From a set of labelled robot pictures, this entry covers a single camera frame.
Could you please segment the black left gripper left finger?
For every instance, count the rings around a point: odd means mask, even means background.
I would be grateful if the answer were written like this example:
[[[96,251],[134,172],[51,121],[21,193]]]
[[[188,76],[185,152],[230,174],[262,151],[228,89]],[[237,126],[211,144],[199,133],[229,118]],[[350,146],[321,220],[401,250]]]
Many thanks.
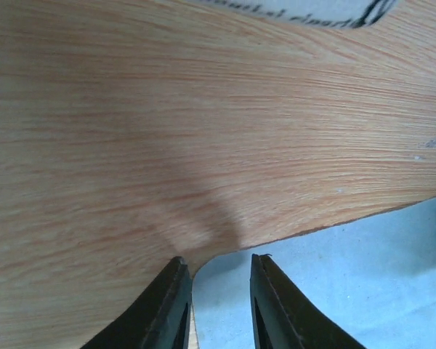
[[[172,258],[142,294],[84,348],[187,348],[192,279],[182,257]]]

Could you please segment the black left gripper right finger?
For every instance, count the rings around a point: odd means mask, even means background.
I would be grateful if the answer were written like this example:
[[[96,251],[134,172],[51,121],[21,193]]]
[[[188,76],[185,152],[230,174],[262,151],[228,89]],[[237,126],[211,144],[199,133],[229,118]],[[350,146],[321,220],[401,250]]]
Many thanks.
[[[362,348],[317,309],[268,254],[251,256],[251,311],[256,348]]]

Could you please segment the light blue cleaning cloth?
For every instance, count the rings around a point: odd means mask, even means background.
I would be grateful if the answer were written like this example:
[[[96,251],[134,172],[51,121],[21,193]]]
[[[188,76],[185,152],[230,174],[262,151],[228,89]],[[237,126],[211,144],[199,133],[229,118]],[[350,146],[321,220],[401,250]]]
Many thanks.
[[[252,348],[253,254],[367,348],[436,348],[436,198],[215,257],[196,274],[201,348]]]

